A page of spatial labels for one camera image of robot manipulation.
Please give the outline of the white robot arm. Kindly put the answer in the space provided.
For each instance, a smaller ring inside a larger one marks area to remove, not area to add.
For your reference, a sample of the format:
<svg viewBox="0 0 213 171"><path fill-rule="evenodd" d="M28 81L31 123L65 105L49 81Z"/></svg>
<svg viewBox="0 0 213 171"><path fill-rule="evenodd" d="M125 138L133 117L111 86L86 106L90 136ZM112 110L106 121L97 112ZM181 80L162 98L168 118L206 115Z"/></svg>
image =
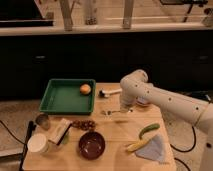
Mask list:
<svg viewBox="0 0 213 171"><path fill-rule="evenodd" d="M120 80L120 110L127 112L137 97L166 110L207 135L199 171L213 171L213 103L157 88L139 69Z"/></svg>

